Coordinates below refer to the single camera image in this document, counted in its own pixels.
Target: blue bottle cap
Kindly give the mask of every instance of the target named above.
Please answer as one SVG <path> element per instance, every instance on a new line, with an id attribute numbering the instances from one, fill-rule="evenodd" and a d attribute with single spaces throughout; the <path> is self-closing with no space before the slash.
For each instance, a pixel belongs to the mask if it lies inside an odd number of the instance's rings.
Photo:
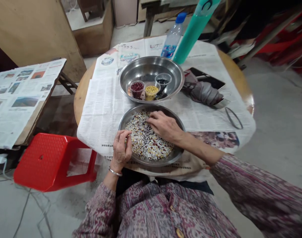
<path id="1" fill-rule="evenodd" d="M 184 20 L 185 20 L 186 15 L 187 15 L 187 13 L 180 13 L 180 14 L 177 16 L 175 23 L 177 23 L 177 24 L 183 23 Z"/>

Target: red plastic stool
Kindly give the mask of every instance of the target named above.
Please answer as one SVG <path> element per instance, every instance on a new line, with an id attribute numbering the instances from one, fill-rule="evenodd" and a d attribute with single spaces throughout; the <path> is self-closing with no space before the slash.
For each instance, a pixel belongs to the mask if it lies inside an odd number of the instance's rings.
<path id="1" fill-rule="evenodd" d="M 70 159 L 78 148 L 89 148 L 76 137 L 37 134 L 14 171 L 14 182 L 42 192 L 95 181 L 97 153 L 92 151 L 85 174 L 67 177 Z"/>

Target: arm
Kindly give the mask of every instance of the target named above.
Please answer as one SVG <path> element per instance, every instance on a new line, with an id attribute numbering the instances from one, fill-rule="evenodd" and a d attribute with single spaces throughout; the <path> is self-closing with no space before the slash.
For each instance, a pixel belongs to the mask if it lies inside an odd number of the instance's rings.
<path id="1" fill-rule="evenodd" d="M 130 131 L 118 131 L 113 143 L 113 158 L 110 168 L 120 174 L 123 166 L 132 155 Z M 86 205 L 86 218 L 73 237 L 112 237 L 112 219 L 115 214 L 115 189 L 118 176 L 108 171 L 105 179 L 99 185 L 94 197 Z"/>
<path id="2" fill-rule="evenodd" d="M 211 166 L 237 209 L 267 237 L 302 237 L 302 189 L 183 132 L 173 118 L 153 112 L 155 133 Z"/>
<path id="3" fill-rule="evenodd" d="M 209 166 L 216 164 L 225 155 L 225 152 L 184 132 L 174 118 L 166 116 L 162 111 L 152 112 L 147 122 L 158 136 L 196 155 Z"/>

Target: plastic water bottle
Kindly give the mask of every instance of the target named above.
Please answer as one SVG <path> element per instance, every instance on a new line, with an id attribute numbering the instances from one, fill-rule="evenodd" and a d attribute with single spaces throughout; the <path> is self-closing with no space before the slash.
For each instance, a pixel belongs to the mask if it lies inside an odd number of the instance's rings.
<path id="1" fill-rule="evenodd" d="M 199 0 L 191 21 L 174 56 L 178 64 L 184 63 L 207 22 L 217 8 L 220 0 Z"/>
<path id="2" fill-rule="evenodd" d="M 175 21 L 175 25 L 170 29 L 167 34 L 164 47 L 161 53 L 162 57 L 172 58 L 177 44 L 180 41 L 180 38 L 183 33 L 183 22 L 185 20 L 187 13 L 180 13 Z"/>

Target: small plastic cup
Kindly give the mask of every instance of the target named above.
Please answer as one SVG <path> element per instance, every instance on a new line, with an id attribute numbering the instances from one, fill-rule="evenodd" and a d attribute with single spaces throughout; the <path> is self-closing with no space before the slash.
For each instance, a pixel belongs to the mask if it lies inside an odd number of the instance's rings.
<path id="1" fill-rule="evenodd" d="M 157 94 L 162 94 L 166 86 L 172 81 L 172 76 L 168 73 L 160 73 L 156 75 L 155 81 L 161 85 L 161 90 Z"/>
<path id="2" fill-rule="evenodd" d="M 161 85 L 158 82 L 148 82 L 145 84 L 145 101 L 152 101 L 157 93 L 161 90 Z"/>
<path id="3" fill-rule="evenodd" d="M 134 90 L 133 88 L 132 88 L 132 86 L 134 85 L 134 84 L 136 84 L 136 83 L 140 83 L 140 84 L 142 84 L 143 85 L 143 88 L 141 89 L 141 90 Z M 135 99 L 141 99 L 141 94 L 142 94 L 142 92 L 143 92 L 143 90 L 144 90 L 144 88 L 145 88 L 145 85 L 144 85 L 144 83 L 142 82 L 142 81 L 134 81 L 134 82 L 132 82 L 131 83 L 131 85 L 130 85 L 130 88 L 131 88 L 131 92 L 132 92 L 132 95 L 133 95 L 133 97 L 135 98 Z"/>

